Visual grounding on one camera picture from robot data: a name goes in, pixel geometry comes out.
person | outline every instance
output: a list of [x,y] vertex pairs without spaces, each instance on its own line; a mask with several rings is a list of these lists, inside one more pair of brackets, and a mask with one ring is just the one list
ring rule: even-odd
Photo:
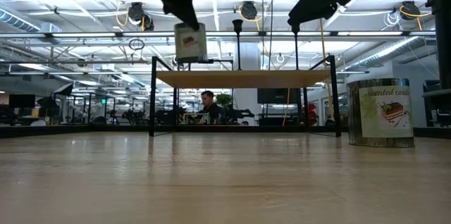
[[212,91],[206,90],[201,93],[202,104],[204,105],[203,113],[208,113],[211,124],[223,124],[226,119],[225,111],[213,101],[214,94]]

